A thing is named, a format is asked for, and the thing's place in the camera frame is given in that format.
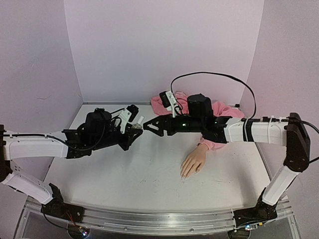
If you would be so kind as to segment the clear nail polish bottle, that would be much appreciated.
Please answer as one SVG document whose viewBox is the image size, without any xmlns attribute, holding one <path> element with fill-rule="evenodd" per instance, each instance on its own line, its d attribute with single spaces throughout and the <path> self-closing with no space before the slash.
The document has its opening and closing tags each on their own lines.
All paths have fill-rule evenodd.
<svg viewBox="0 0 319 239">
<path fill-rule="evenodd" d="M 143 126 L 140 123 L 135 123 L 131 126 L 131 129 L 142 130 Z"/>
</svg>

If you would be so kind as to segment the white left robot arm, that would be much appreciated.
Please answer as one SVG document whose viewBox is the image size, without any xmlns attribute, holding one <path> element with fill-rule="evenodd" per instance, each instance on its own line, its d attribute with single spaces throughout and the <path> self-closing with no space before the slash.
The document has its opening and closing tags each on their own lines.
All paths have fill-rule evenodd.
<svg viewBox="0 0 319 239">
<path fill-rule="evenodd" d="M 87 113 L 85 121 L 76 129 L 54 133 L 18 133 L 0 126 L 0 182 L 26 194 L 47 206 L 54 216 L 61 218 L 67 206 L 60 189 L 23 170 L 15 160 L 29 158 L 78 159 L 100 149 L 118 145 L 127 151 L 142 135 L 144 117 L 137 117 L 134 105 L 114 112 L 96 108 Z"/>
</svg>

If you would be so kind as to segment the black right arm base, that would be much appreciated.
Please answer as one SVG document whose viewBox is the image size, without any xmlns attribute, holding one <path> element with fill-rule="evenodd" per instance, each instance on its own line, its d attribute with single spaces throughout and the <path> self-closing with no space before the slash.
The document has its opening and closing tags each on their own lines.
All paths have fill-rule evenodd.
<svg viewBox="0 0 319 239">
<path fill-rule="evenodd" d="M 234 211 L 233 219 L 235 220 L 235 228 L 239 229 L 246 225 L 265 223 L 277 218 L 277 203 L 271 206 L 262 201 L 265 190 L 266 188 L 262 191 L 254 207 Z"/>
</svg>

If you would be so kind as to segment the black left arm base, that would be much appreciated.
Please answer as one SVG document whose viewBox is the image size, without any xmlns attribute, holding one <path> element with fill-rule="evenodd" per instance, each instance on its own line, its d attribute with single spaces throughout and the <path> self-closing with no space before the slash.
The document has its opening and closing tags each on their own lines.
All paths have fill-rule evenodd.
<svg viewBox="0 0 319 239">
<path fill-rule="evenodd" d="M 84 207 L 65 203 L 58 187 L 52 183 L 49 183 L 49 187 L 52 191 L 52 199 L 42 205 L 41 212 L 46 216 L 69 220 L 73 223 L 80 223 L 84 216 Z"/>
</svg>

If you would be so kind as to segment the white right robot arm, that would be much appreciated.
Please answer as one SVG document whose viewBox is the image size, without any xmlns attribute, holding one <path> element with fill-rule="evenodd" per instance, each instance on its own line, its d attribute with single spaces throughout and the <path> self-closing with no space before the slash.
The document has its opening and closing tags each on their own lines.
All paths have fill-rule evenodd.
<svg viewBox="0 0 319 239">
<path fill-rule="evenodd" d="M 178 99 L 178 102 L 181 103 L 183 107 L 183 114 L 188 113 L 188 106 L 187 106 L 187 95 L 183 92 L 176 92 L 176 97 Z M 152 97 L 150 99 L 150 103 L 152 106 L 152 109 L 154 111 L 154 114 L 157 116 L 166 115 L 169 114 L 167 109 L 162 105 L 161 98 L 159 96 Z M 234 107 L 228 106 L 224 104 L 221 101 L 214 100 L 212 103 L 212 109 L 214 112 L 214 115 L 217 117 L 221 116 L 232 116 L 235 118 L 243 118 L 244 114 L 239 109 L 236 109 Z M 259 149 L 261 150 L 261 155 L 265 157 L 266 165 L 269 166 L 269 169 L 271 170 L 271 173 L 275 172 L 275 159 L 279 160 L 282 159 L 284 154 L 281 154 L 281 151 L 283 149 L 279 149 L 281 147 L 275 146 L 274 144 L 267 144 L 266 143 L 257 143 Z M 206 155 L 215 155 L 215 153 L 209 153 L 209 152 L 223 152 L 226 153 L 226 149 L 230 149 L 230 146 L 226 146 L 226 144 L 222 143 L 215 143 L 211 142 L 209 140 L 206 140 L 204 138 L 201 138 L 200 141 L 196 144 L 195 149 L 193 152 L 190 152 L 189 155 L 186 157 L 184 162 L 181 165 L 182 172 L 181 176 L 189 177 L 191 175 L 196 175 L 203 166 L 205 165 L 207 159 Z M 246 169 L 244 169 L 242 166 L 242 163 L 238 163 L 235 161 L 231 162 L 230 159 L 227 158 L 226 162 L 227 165 L 230 167 L 228 169 L 228 173 L 239 173 L 239 176 L 237 176 L 237 179 L 239 179 L 239 183 L 241 183 L 241 196 L 242 196 L 242 206 L 247 207 L 247 205 L 253 204 L 253 199 L 257 197 L 257 194 L 254 194 L 251 189 L 248 189 L 250 186 L 254 186 L 254 183 L 251 179 L 251 176 L 253 176 L 252 171 L 248 172 Z M 220 208 L 229 207 L 231 206 L 231 200 L 232 201 L 238 201 L 239 200 L 239 189 L 236 189 L 238 193 L 231 192 L 229 190 L 229 193 L 226 193 L 228 189 L 230 189 L 229 186 L 222 187 L 221 183 L 219 186 L 217 186 L 217 181 L 213 182 L 214 179 L 214 173 L 217 173 L 218 176 L 221 177 L 222 180 L 226 179 L 226 166 L 223 168 L 217 167 L 213 170 L 212 166 L 207 169 L 204 174 L 199 173 L 199 176 L 195 176 L 194 180 L 187 180 L 186 179 L 186 185 L 182 185 L 182 189 L 178 189 L 178 201 L 183 206 L 182 208 L 185 208 L 186 206 L 192 206 L 192 209 L 203 209 L 206 205 L 207 208 L 212 209 L 213 207 L 217 208 L 219 206 Z M 302 196 L 302 193 L 305 193 L 305 189 L 302 185 L 302 180 L 297 179 L 299 182 L 295 183 L 294 181 L 291 182 L 289 185 L 290 187 L 286 188 L 284 191 L 287 193 L 289 198 L 292 201 L 292 204 L 297 208 L 297 199 L 306 199 L 305 195 Z M 211 182 L 213 184 L 213 187 L 210 188 L 206 184 Z M 297 193 L 297 186 L 301 186 L 301 189 L 299 193 Z"/>
</svg>

